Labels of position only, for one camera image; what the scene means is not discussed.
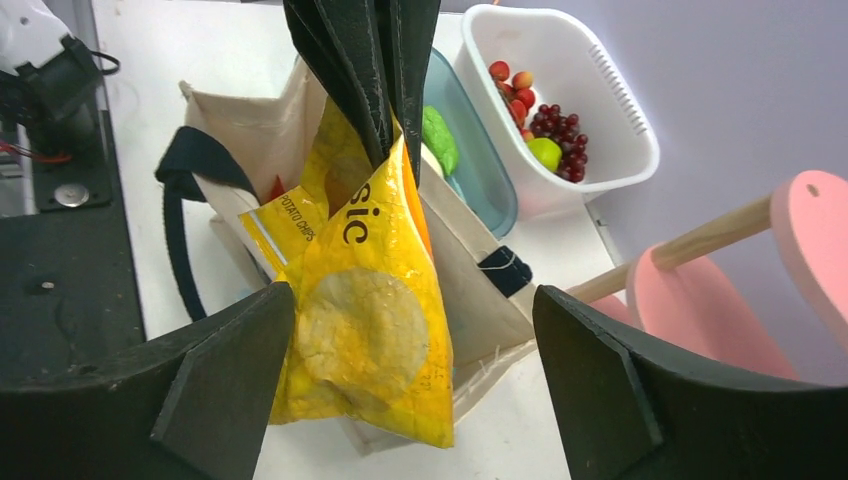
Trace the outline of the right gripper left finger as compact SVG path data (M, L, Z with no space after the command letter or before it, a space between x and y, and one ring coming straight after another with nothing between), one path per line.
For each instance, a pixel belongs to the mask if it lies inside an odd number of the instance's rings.
M1 387L5 479L249 479L294 326L274 282L93 365Z

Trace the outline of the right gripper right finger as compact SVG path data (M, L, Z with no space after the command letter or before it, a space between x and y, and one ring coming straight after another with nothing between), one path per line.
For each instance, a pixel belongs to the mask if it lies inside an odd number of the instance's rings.
M847 391L723 364L553 286L533 326L574 479L843 479Z

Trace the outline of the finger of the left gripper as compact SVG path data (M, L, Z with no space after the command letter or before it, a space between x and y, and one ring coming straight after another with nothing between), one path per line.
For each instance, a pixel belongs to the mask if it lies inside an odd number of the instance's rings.
M403 139L420 177L423 92L438 1L288 0L287 26L301 58L379 167Z

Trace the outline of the beige canvas tote bag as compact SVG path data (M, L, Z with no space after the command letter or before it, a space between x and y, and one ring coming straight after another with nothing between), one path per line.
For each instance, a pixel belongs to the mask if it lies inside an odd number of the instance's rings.
M294 64L276 98L215 95L187 82L179 88L187 103L185 123L158 173L170 196L172 266L188 267L184 202L205 202L232 233L233 249L244 250L272 281L280 282L240 217L268 203L276 176L286 191L299 184L324 107L334 101L302 61ZM455 430L510 366L534 348L534 286L528 267L429 165L422 166L420 179L414 181L453 349ZM393 439L421 443L341 417L356 429L377 429L380 444Z

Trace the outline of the red snack packet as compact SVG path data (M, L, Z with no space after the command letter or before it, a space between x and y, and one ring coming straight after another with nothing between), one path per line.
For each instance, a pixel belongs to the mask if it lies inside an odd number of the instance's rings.
M268 194L267 201L271 202L280 196L282 196L286 192L286 188L281 180L280 176L276 176L274 178L274 182L272 183L271 190Z

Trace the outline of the yellow snack packet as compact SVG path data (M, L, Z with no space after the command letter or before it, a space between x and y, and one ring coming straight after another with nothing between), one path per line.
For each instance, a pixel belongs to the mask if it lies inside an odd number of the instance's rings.
M270 422L347 416L452 446L453 349L403 138L373 167L327 102L299 184L240 220L294 294Z

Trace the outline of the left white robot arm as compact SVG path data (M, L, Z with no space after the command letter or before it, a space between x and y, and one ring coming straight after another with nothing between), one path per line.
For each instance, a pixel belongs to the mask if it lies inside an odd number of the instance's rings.
M421 163L423 91L440 5L436 1L287 1L292 41L354 126L373 166L397 138L413 170ZM95 98L120 68L100 66L41 1L1 5L1 120L34 145L36 190L63 184L108 193L109 155Z

